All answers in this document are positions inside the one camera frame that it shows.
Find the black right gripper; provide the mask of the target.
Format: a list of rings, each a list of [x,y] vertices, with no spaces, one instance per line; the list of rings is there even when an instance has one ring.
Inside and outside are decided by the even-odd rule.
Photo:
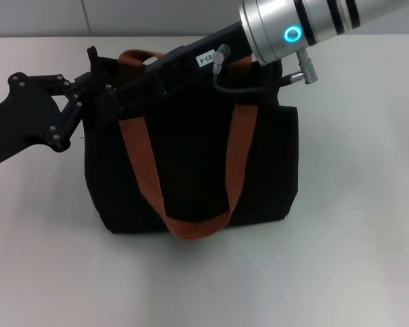
[[[178,47],[150,64],[143,76],[119,87],[115,95],[123,112],[160,98],[166,91],[178,91],[213,74],[212,55],[221,45],[230,49],[224,65],[252,54],[240,22],[210,34],[194,43]]]

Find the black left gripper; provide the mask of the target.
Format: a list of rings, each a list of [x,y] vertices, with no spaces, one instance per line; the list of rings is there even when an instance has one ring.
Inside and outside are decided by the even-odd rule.
[[[11,75],[9,93],[0,103],[0,163],[33,145],[45,145],[61,153],[82,121],[95,124],[94,94],[88,93],[90,72],[72,82],[63,75]],[[54,96],[67,96],[61,111]]]

